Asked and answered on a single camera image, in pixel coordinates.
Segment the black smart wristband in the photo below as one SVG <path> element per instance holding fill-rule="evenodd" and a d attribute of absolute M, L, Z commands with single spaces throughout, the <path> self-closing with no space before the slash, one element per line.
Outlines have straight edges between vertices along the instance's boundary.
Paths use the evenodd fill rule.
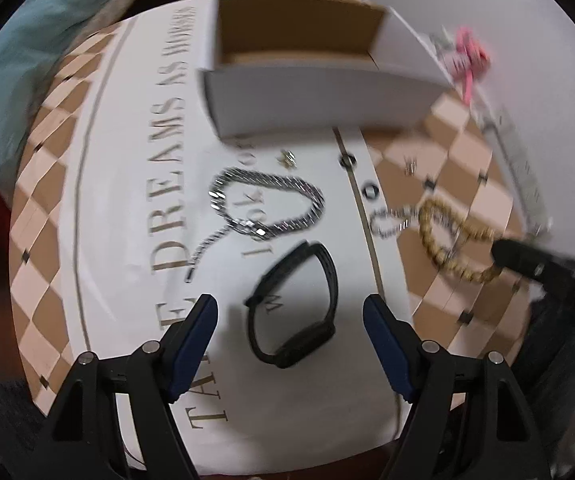
<path fill-rule="evenodd" d="M 252 355 L 279 370 L 324 355 L 336 334 L 336 266 L 320 242 L 302 242 L 274 263 L 244 301 Z"/>

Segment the small gold stud earring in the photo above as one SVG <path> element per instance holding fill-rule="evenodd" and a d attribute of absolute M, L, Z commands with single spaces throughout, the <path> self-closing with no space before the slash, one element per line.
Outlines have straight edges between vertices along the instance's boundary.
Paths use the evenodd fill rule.
<path fill-rule="evenodd" d="M 296 167 L 296 158 L 291 151 L 282 150 L 281 155 L 278 156 L 278 162 L 287 169 Z"/>

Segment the small silver ear clip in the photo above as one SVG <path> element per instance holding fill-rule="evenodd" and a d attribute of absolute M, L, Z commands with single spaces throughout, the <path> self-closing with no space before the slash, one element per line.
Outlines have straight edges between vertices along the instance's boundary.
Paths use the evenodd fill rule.
<path fill-rule="evenodd" d="M 403 167 L 405 175 L 411 177 L 417 171 L 417 159 L 415 157 L 408 157 L 405 159 L 405 166 Z"/>

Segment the checkered printed tablecloth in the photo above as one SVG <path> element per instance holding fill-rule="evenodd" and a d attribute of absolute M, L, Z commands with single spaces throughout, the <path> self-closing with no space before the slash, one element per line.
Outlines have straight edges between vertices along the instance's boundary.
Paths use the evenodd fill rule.
<path fill-rule="evenodd" d="M 519 210 L 453 87 L 407 128 L 220 139 L 202 88 L 216 1 L 132 16 L 58 63 L 10 229 L 22 365 L 47 412 L 80 353 L 130 353 L 209 294 L 216 331 L 172 409 L 199 472 L 333 463 L 397 437 L 409 412 L 363 329 L 366 296 L 378 292 L 460 356 L 517 355 L 527 288 L 510 272 L 487 283 L 481 273 L 493 234 L 522 233 Z M 282 150 L 294 169 L 278 162 Z M 336 334 L 315 362 L 279 370 L 252 355 L 244 301 L 304 241 L 335 263 Z"/>

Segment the pink panther plush toy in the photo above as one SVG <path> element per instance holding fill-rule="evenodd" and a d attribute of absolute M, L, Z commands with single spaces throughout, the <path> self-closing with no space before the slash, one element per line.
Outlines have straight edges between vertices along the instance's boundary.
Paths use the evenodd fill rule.
<path fill-rule="evenodd" d="M 441 50 L 439 59 L 452 81 L 460 86 L 463 103 L 470 106 L 475 82 L 485 76 L 491 66 L 490 55 L 472 29 L 460 27 L 451 46 Z"/>

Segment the teal blue duvet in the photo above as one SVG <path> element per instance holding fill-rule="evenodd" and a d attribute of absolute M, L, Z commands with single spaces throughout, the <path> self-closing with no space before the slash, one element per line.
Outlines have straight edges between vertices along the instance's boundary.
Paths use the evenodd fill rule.
<path fill-rule="evenodd" d="M 108 0 L 26 0 L 0 30 L 0 180 L 15 177 L 45 78 Z"/>

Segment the white cardboard box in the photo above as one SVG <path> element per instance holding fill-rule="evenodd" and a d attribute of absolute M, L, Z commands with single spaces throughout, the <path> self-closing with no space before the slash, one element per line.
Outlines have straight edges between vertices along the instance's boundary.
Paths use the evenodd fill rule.
<path fill-rule="evenodd" d="M 408 22 L 367 0 L 217 0 L 211 54 L 202 88 L 220 139 L 407 128 L 452 87 Z"/>

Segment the wall socket strip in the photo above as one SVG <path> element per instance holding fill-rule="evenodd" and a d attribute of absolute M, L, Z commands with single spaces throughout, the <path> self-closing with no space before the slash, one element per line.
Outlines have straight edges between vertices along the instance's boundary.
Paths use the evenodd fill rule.
<path fill-rule="evenodd" d="M 476 112 L 478 126 L 486 138 L 493 140 L 501 156 L 502 171 L 511 180 L 512 191 L 519 200 L 527 234 L 545 240 L 551 234 L 553 221 L 519 130 L 504 108 L 491 110 L 478 104 Z"/>

